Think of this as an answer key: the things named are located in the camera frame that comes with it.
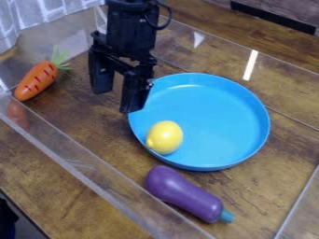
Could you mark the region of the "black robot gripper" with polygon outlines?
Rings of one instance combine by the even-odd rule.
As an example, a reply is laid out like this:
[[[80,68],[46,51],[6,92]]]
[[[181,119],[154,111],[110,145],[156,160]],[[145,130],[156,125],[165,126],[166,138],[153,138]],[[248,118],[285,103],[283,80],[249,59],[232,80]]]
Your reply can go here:
[[[124,73],[120,112],[142,109],[153,86],[150,55],[156,44],[160,7],[154,0],[106,0],[105,33],[96,30],[88,52],[88,74],[94,94],[112,91],[114,71]]]

